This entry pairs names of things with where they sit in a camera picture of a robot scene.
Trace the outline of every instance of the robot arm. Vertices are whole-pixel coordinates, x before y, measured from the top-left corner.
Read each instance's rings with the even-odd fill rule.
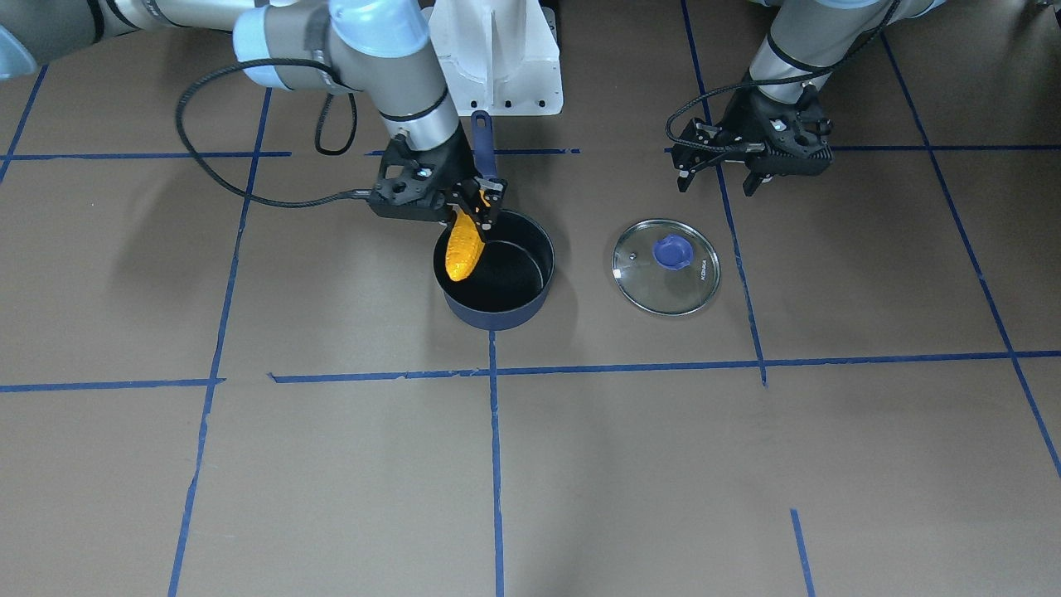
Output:
[[[781,4],[781,10],[745,80],[723,88],[735,93],[718,125],[696,118],[677,138],[669,133],[675,117],[700,98],[667,122],[682,192],[698,171],[721,161],[741,161],[748,166],[744,181],[747,196],[775,175],[823,172],[833,161],[829,146],[833,124],[818,102],[818,90],[837,67],[853,57],[849,48],[860,34],[879,33],[887,24],[921,16],[945,0],[759,1]],[[799,78],[802,81],[758,84]]]
[[[416,0],[6,0],[0,80],[137,30],[231,31],[255,82],[281,89],[366,91],[390,133],[366,198],[383,216],[447,221],[451,205],[482,230],[501,210],[504,180],[484,178],[460,126]],[[323,69],[283,65],[319,64]]]

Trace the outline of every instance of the light blue joint cover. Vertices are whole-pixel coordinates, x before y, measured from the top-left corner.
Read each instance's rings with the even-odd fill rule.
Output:
[[[918,14],[914,15],[914,16],[912,16],[912,17],[910,17],[910,18],[911,18],[911,19],[916,19],[916,18],[918,18],[918,17],[923,17],[923,16],[927,15],[929,11],[932,11],[932,10],[933,10],[933,8],[935,8],[936,6],[939,6],[939,5],[940,5],[940,4],[942,4],[943,2],[946,2],[946,0],[933,0],[932,4],[929,4],[927,8],[925,8],[924,11],[922,11],[922,12],[920,12],[920,13],[918,13]]]
[[[0,24],[0,81],[6,81],[37,70],[37,60],[17,37]]]
[[[232,28],[232,49],[240,62],[269,58],[265,40],[265,11],[268,6],[251,8],[236,19]],[[256,66],[244,70],[247,76],[263,87],[291,90],[280,78],[275,66]]]
[[[842,11],[850,11],[852,8],[865,8],[876,4],[881,0],[815,0],[819,4],[829,6],[830,8],[840,8]]]
[[[416,0],[329,0],[328,11],[340,38],[369,56],[408,56],[431,39]]]

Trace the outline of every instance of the yellow corn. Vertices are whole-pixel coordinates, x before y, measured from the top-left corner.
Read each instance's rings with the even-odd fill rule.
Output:
[[[483,239],[479,236],[475,222],[457,209],[457,221],[453,224],[450,240],[446,244],[446,273],[453,281],[460,281],[471,275],[483,254]]]

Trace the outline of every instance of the blue tape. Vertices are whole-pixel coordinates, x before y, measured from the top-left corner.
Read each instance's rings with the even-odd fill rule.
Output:
[[[700,94],[703,94],[707,92],[707,87],[703,85],[703,75],[700,72],[700,59],[697,56],[696,39],[693,35],[693,23],[689,18],[689,4],[686,3],[686,0],[681,0],[681,16],[685,20],[685,37],[689,39],[689,51],[693,56],[693,72],[696,73],[696,86],[700,90]],[[708,105],[708,101],[703,100],[701,104],[703,104],[703,119],[709,123],[714,122],[714,119],[711,117],[711,106]],[[669,152],[671,147],[667,147],[664,151]],[[737,240],[736,224],[733,222],[733,210],[730,208],[729,192],[726,188],[726,175],[723,173],[721,165],[715,166],[715,173],[718,177],[718,188],[723,193],[723,206],[726,208],[726,222],[729,224],[730,235],[733,239],[733,253],[736,259],[736,269],[741,276],[741,284],[744,286],[744,301],[748,309],[748,324],[751,329],[751,341],[755,347],[755,358],[759,359],[759,375],[763,382],[763,387],[766,387],[766,367],[763,365],[763,346],[759,338],[759,327],[755,324],[755,310],[751,303],[751,292],[748,291],[748,276],[745,275],[744,260],[741,258],[741,242]]]
[[[30,112],[33,111],[33,104],[37,102],[37,93],[40,92],[40,84],[45,82],[45,75],[48,74],[48,65],[45,65],[40,72],[37,73],[37,80],[33,83],[33,89],[30,91],[30,96],[25,100],[25,107],[22,108],[22,116],[18,119],[18,126],[15,128],[15,135],[11,138],[11,144],[7,145],[7,153],[4,155],[3,163],[0,163],[0,182],[3,181],[4,176],[7,175],[7,169],[11,168],[12,156],[15,155],[15,148],[18,147],[18,141],[22,139],[22,131],[25,130],[25,122],[30,119]]]
[[[265,136],[265,123],[268,118],[269,101],[273,90],[266,89],[262,100],[261,118],[258,121],[258,137],[255,141],[255,156],[250,160],[250,171],[247,174],[247,192],[255,189],[255,177],[258,175],[258,159],[262,148],[262,139]],[[225,349],[225,334],[228,329],[228,316],[232,308],[232,294],[236,291],[236,275],[240,266],[240,245],[243,243],[243,231],[247,226],[247,213],[250,208],[250,199],[243,199],[243,210],[240,212],[240,224],[236,232],[236,243],[232,248],[232,261],[228,270],[228,284],[225,287],[225,302],[221,310],[221,322],[218,324],[218,346],[214,349],[213,361],[210,365],[210,377],[218,376],[221,369],[221,355]],[[209,431],[207,420],[213,409],[213,396],[215,386],[210,386],[206,391],[206,399],[203,402],[203,417],[199,420],[198,447],[195,453],[195,473],[192,481],[188,486],[188,493],[185,496],[185,511],[180,517],[180,532],[177,535],[177,549],[173,556],[173,572],[170,575],[169,597],[176,597],[177,587],[180,583],[180,569],[185,561],[185,548],[188,545],[188,531],[191,526],[192,511],[195,508],[195,493],[198,490],[199,473],[203,470],[203,453],[206,450],[206,436]]]
[[[562,147],[551,147],[551,148],[508,148],[501,150],[494,148],[493,155],[564,155],[567,153],[581,153],[580,148],[562,148]],[[365,154],[368,157],[379,157],[383,155],[383,150],[375,150]]]
[[[493,432],[493,574],[497,597],[505,597],[505,541],[501,519],[501,425],[498,419],[498,346],[490,331],[490,428]]]
[[[1021,358],[1059,358],[1061,351],[1034,351],[1015,353]],[[886,365],[886,364],[920,364],[947,362],[977,362],[1009,359],[1011,355],[1004,352],[993,353],[946,353],[935,355],[883,355],[875,357],[819,357],[806,359],[763,359],[730,361],[730,362],[698,362],[698,363],[661,363],[630,365],[582,365],[554,367],[514,367],[497,370],[499,377],[515,375],[562,375],[578,373],[637,373],[654,371],[710,371],[717,369],[760,369],[775,367],[823,367],[846,365]],[[422,380],[445,377],[486,377],[492,372],[482,369],[458,369],[438,371],[406,371],[381,373],[342,373],[323,375],[275,375],[268,376],[277,384],[329,384],[342,382],[375,382],[388,380]]]
[[[830,145],[835,151],[1061,151],[1061,145]]]
[[[332,384],[338,382],[380,382],[389,380],[437,380],[445,377],[485,377],[488,371],[481,369],[456,369],[441,371],[389,371],[381,373],[341,373],[335,375],[274,375],[269,380],[277,384]]]
[[[291,157],[290,151],[215,151],[202,152],[203,157]],[[14,155],[15,161],[47,161],[50,159],[181,159],[190,158],[189,153],[55,153]]]
[[[693,56],[693,72],[696,73],[696,87],[702,95],[708,89],[703,86],[703,75],[700,73],[700,58],[696,51],[696,39],[693,36],[693,21],[689,18],[689,4],[685,0],[681,0],[681,17],[685,20],[685,38],[689,39],[689,53]],[[709,123],[712,122],[711,107],[708,105],[708,100],[702,100],[700,103],[703,104],[705,120]]]
[[[806,597],[815,597],[814,577],[811,576],[811,561],[806,557],[806,543],[803,541],[803,526],[799,522],[799,512],[789,510],[793,517],[793,531],[796,533],[796,548],[799,549],[799,563],[803,568],[803,584],[806,585]]]
[[[736,271],[741,276],[741,285],[744,286],[744,302],[748,309],[748,326],[751,329],[751,341],[755,347],[755,358],[759,359],[759,375],[763,382],[763,387],[767,387],[766,365],[763,361],[763,345],[759,338],[759,326],[755,323],[755,309],[751,303],[751,291],[748,288],[748,276],[744,271],[744,258],[741,256],[741,241],[736,235],[736,223],[733,221],[733,209],[730,207],[729,191],[726,186],[726,174],[723,173],[721,165],[715,165],[715,173],[718,176],[718,189],[723,193],[723,207],[726,209],[726,223],[730,228],[730,235],[733,239],[733,257],[736,261]]]
[[[961,215],[958,213],[958,206],[954,201],[954,196],[951,194],[951,189],[946,183],[946,178],[943,176],[943,170],[939,165],[939,160],[936,159],[936,152],[933,151],[932,142],[928,140],[928,133],[925,130],[924,123],[921,121],[921,116],[918,113],[918,108],[914,104],[914,96],[910,94],[909,87],[906,85],[906,80],[903,77],[903,73],[899,68],[899,62],[895,59],[895,54],[891,51],[891,45],[888,43],[888,39],[883,33],[881,34],[881,41],[884,43],[885,52],[887,52],[888,59],[891,62],[891,68],[895,72],[899,85],[903,89],[903,95],[906,98],[906,103],[909,105],[910,112],[914,115],[914,122],[917,124],[918,130],[921,133],[921,139],[924,141],[925,146],[928,147],[928,157],[932,159],[932,165],[936,171],[936,177],[939,179],[940,188],[943,190],[943,196],[946,198],[946,205],[951,210],[951,216],[954,218],[954,224],[958,228],[959,235],[961,235],[961,242],[966,245],[966,252],[969,254],[969,261],[973,265],[973,270],[976,271],[976,277],[979,279],[980,288],[984,291],[984,297],[988,302],[988,308],[991,310],[991,317],[994,318],[995,326],[998,329],[998,335],[1002,337],[1003,345],[1006,346],[1007,355],[1013,364],[1013,371],[1016,373],[1017,381],[1021,383],[1021,389],[1024,390],[1024,398],[1028,403],[1028,408],[1031,409],[1031,415],[1036,419],[1036,424],[1039,426],[1039,433],[1043,438],[1043,442],[1046,444],[1046,452],[1049,454],[1050,460],[1054,462],[1054,470],[1058,477],[1061,477],[1061,458],[1058,457],[1054,440],[1050,438],[1049,431],[1046,428],[1046,423],[1043,421],[1043,417],[1039,411],[1039,405],[1036,402],[1036,398],[1031,393],[1028,381],[1024,376],[1024,370],[1021,368],[1021,362],[1016,352],[1013,350],[1013,345],[1010,341],[1009,334],[1006,332],[1006,327],[1003,324],[1002,315],[999,315],[998,308],[995,305],[994,298],[991,295],[991,288],[988,286],[987,277],[984,275],[980,262],[976,258],[976,251],[973,249],[973,244],[969,240],[969,234],[966,232],[966,226],[961,223]]]
[[[71,384],[17,384],[0,386],[0,394],[28,392],[69,392],[73,390],[137,390],[149,388],[203,388],[224,383],[223,379],[210,380],[141,380],[135,382],[75,382]]]

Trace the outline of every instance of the black cable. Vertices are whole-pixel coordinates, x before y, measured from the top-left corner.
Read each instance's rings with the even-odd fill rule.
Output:
[[[317,70],[327,73],[329,76],[331,76],[332,81],[336,82],[336,84],[342,85],[342,83],[338,83],[340,76],[338,73],[335,71],[335,69],[331,68],[328,65],[320,64],[316,60],[301,59],[301,58],[261,58],[257,60],[247,60],[242,63],[236,63],[220,68],[208,74],[205,74],[198,81],[192,83],[191,85],[188,86],[187,89],[185,89],[185,92],[180,95],[180,99],[177,100],[177,109],[174,112],[174,119],[176,121],[176,126],[177,126],[177,135],[180,137],[180,142],[185,144],[185,148],[187,148],[188,153],[191,154],[192,159],[194,159],[195,162],[199,164],[199,168],[202,168],[211,178],[213,178],[213,181],[221,185],[227,191],[233,194],[238,194],[242,197],[248,198],[255,203],[268,205],[269,207],[286,207],[286,208],[315,207],[317,205],[324,205],[326,203],[331,203],[333,200],[338,200],[341,198],[358,197],[359,195],[356,194],[356,191],[353,190],[342,191],[334,194],[330,194],[328,196],[323,196],[320,198],[314,198],[311,200],[299,200],[299,201],[273,200],[269,198],[258,196],[257,194],[247,192],[246,189],[241,189],[237,187],[236,185],[229,182],[224,177],[222,177],[221,174],[219,174],[213,168],[210,166],[209,163],[206,162],[206,159],[203,158],[203,155],[195,148],[195,145],[193,145],[191,140],[188,138],[188,133],[185,130],[185,110],[188,108],[188,102],[191,101],[191,99],[195,95],[195,93],[199,92],[199,90],[202,90],[203,87],[209,85],[210,83],[213,83],[214,81],[223,76],[228,76],[229,74],[241,72],[248,68],[255,68],[259,66],[305,66],[309,68],[315,68]]]
[[[328,93],[328,96],[325,98],[325,105],[320,107],[320,116],[317,117],[317,128],[313,134],[313,147],[321,155],[343,155],[349,151],[350,145],[353,144],[354,137],[358,136],[358,100],[353,96],[353,93],[347,93],[347,98],[350,100],[350,116],[353,118],[353,123],[350,125],[350,136],[347,137],[346,144],[337,150],[330,150],[320,144],[320,135],[324,133],[325,121],[328,120],[328,111],[331,109],[331,103],[335,99],[335,95]]]
[[[726,92],[729,92],[729,91],[735,91],[737,89],[747,89],[748,87],[765,87],[765,86],[768,86],[768,85],[786,85],[788,83],[802,83],[804,81],[811,81],[812,78],[817,78],[817,77],[822,76],[824,74],[830,74],[830,73],[836,71],[840,67],[847,65],[849,62],[851,62],[852,59],[854,59],[854,57],[856,55],[858,55],[859,52],[862,52],[863,50],[865,50],[870,43],[872,43],[874,40],[876,40],[877,37],[880,37],[881,32],[884,31],[885,27],[888,27],[888,23],[891,21],[891,17],[895,14],[895,11],[899,10],[899,4],[900,3],[902,3],[902,0],[892,0],[891,5],[888,6],[888,11],[884,14],[884,18],[881,20],[880,23],[877,23],[876,27],[874,27],[870,31],[869,36],[866,37],[866,39],[864,39],[862,41],[862,43],[859,43],[858,46],[856,46],[854,49],[849,50],[846,54],[843,54],[843,57],[841,57],[840,59],[836,60],[835,63],[833,63],[833,64],[831,64],[831,65],[829,65],[827,67],[822,67],[822,68],[814,70],[812,72],[807,72],[806,74],[798,74],[798,75],[795,75],[795,76],[786,76],[784,78],[764,78],[762,81],[754,81],[754,80],[742,81],[741,83],[734,83],[732,85],[726,85],[725,87],[718,87],[716,89],[712,89],[712,90],[703,93],[702,95],[696,98],[695,100],[692,100],[688,104],[681,106],[681,108],[679,108],[678,111],[672,113],[671,118],[666,119],[666,136],[667,136],[667,138],[671,139],[672,141],[674,141],[675,144],[683,145],[683,146],[688,146],[688,147],[693,147],[693,148],[698,148],[698,150],[703,150],[703,151],[708,151],[708,152],[712,152],[712,153],[730,153],[730,152],[746,151],[748,148],[748,145],[746,143],[729,144],[729,145],[709,145],[707,143],[697,143],[695,141],[686,141],[684,139],[681,139],[681,138],[678,138],[678,137],[675,136],[674,130],[672,129],[672,125],[674,124],[674,121],[678,119],[679,116],[681,116],[681,115],[685,113],[686,111],[689,111],[690,109],[692,109],[696,104],[702,102],[703,100],[707,100],[708,98],[712,98],[712,96],[718,95],[720,93],[726,93]]]

